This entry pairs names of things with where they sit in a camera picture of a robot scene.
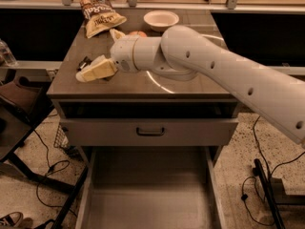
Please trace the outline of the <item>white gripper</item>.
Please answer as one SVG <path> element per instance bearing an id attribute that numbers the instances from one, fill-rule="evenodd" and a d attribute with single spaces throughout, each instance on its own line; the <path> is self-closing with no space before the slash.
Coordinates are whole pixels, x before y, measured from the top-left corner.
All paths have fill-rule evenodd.
<path id="1" fill-rule="evenodd" d="M 110 50 L 111 59 L 104 55 L 96 57 L 89 66 L 81 71 L 77 70 L 75 77 L 78 81 L 90 82 L 112 77 L 116 74 L 117 68 L 125 73 L 138 72 L 133 60 L 133 49 L 137 37 L 124 37 L 125 33 L 116 29 L 110 29 L 110 34 L 114 41 Z"/>

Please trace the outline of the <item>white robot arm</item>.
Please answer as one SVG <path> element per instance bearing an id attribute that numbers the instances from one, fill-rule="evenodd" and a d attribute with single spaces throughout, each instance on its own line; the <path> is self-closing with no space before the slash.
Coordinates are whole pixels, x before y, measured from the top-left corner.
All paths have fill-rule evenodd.
<path id="1" fill-rule="evenodd" d="M 111 57 L 97 57 L 76 79 L 89 82 L 117 70 L 151 71 L 175 80 L 202 73 L 292 141 L 305 142 L 305 82 L 226 51 L 191 28 L 172 26 L 160 37 L 115 38 Z"/>

